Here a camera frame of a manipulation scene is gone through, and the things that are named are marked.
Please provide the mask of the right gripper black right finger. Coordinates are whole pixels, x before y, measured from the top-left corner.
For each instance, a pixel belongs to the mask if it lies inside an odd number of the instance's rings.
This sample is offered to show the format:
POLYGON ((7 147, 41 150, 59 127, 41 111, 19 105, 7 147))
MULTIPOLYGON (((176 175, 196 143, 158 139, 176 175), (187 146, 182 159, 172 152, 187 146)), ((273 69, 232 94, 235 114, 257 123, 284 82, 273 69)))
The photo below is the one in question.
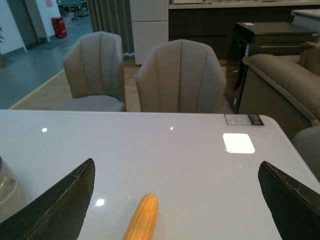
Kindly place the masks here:
POLYGON ((283 240, 320 238, 320 194, 267 161, 258 169, 263 198, 283 240))

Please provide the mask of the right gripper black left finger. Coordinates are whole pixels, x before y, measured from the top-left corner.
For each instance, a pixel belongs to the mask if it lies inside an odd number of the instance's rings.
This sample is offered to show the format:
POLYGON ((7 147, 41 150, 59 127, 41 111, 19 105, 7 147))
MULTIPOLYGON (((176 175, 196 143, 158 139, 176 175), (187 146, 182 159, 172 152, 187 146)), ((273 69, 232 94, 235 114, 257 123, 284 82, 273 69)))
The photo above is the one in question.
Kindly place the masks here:
POLYGON ((78 239, 95 183, 89 158, 22 210, 0 224, 2 240, 78 239))

